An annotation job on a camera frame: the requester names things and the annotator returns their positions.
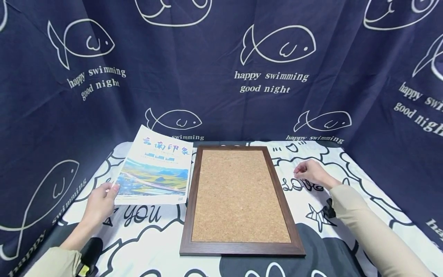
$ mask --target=person's right hand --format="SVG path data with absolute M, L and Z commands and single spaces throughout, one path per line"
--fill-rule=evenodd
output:
M 323 186 L 330 190 L 341 183 L 329 175 L 323 167 L 314 160 L 306 160 L 299 163 L 294 169 L 294 177 L 296 179 L 306 179 L 311 183 Z
M 119 185 L 111 183 L 103 183 L 92 190 L 81 223 L 90 225 L 94 230 L 97 230 L 102 222 L 113 214 L 114 199 L 118 190 Z

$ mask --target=cork surface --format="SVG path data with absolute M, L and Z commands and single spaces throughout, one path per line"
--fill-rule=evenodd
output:
M 193 242 L 291 242 L 260 150 L 203 150 Z

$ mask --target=brown wooden frame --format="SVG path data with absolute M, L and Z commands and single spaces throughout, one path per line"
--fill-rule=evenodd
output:
M 197 202 L 198 181 L 202 165 L 203 150 L 239 150 L 263 152 L 264 159 L 271 175 L 272 183 L 283 213 L 283 218 L 288 229 L 291 243 L 264 243 L 264 242 L 193 242 L 192 230 L 194 228 L 195 206 Z M 195 158 L 194 173 L 189 192 L 188 206 L 183 228 L 180 255 L 183 256 L 221 256 L 221 255 L 277 255 L 304 257 L 306 255 L 297 227 L 288 203 L 281 188 L 274 165 L 269 155 L 268 148 L 262 146 L 199 146 Z

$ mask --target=magazine cover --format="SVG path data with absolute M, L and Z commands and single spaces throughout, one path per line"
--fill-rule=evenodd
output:
M 185 203 L 192 145 L 142 125 L 115 181 L 120 185 L 115 204 Z

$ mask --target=blue backdrop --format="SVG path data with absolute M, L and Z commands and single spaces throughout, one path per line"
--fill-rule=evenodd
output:
M 332 140 L 443 249 L 440 0 L 0 4 L 0 274 L 141 124 Z

